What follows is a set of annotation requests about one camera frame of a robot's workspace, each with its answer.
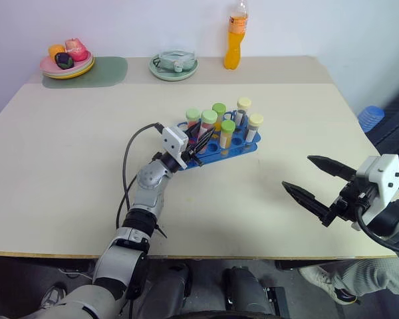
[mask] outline yellow plate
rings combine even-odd
[[[43,73],[43,75],[48,76],[49,78],[55,78],[58,80],[65,80],[67,78],[76,78],[76,77],[86,73],[87,71],[89,71],[93,67],[93,65],[94,65],[94,57],[93,57],[92,63],[88,67],[86,67],[84,70],[81,70],[80,72],[70,74],[70,75],[65,75],[65,76],[51,76],[51,75],[47,75],[45,73]]]

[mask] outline blue test tube rack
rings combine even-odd
[[[233,120],[235,118],[236,111],[226,112],[224,115],[224,120],[228,120],[230,115],[230,119]],[[231,146],[229,148],[221,148],[220,141],[220,132],[215,132],[211,137],[211,140],[208,142],[207,150],[203,154],[197,154],[197,157],[203,162],[203,164],[213,163],[215,161],[227,160],[228,158],[233,158],[235,156],[240,156],[243,154],[248,154],[254,152],[257,149],[257,143],[260,142],[261,136],[257,132],[253,138],[253,141],[247,143],[245,141],[246,131],[248,124],[248,116],[244,116],[243,123],[240,126],[237,126],[233,135]],[[187,125],[186,122],[179,123],[178,126]],[[197,167],[198,164],[195,161],[190,161],[188,163],[189,168]]]

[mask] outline black joint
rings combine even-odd
[[[399,200],[393,201],[368,224],[378,236],[389,236],[399,223]]]
[[[160,159],[164,166],[166,166],[172,173],[175,173],[180,169],[180,164],[168,152],[164,153]]]
[[[143,231],[151,237],[156,223],[157,220],[154,214],[145,209],[134,208],[127,213],[122,226]]]

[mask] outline pink plate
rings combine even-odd
[[[90,51],[87,51],[87,58],[86,60],[79,61],[79,62],[74,62],[74,66],[72,68],[68,68],[66,70],[61,69],[52,59],[50,56],[46,56],[41,62],[40,62],[40,69],[43,72],[49,73],[49,74],[62,74],[62,73],[68,73],[68,72],[76,72],[77,70],[82,69],[86,65],[92,62],[92,54]]]

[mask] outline white cap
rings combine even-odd
[[[239,109],[246,111],[251,106],[251,100],[249,98],[246,98],[246,97],[243,96],[242,98],[238,99],[238,103],[237,104],[238,104],[238,108]]]

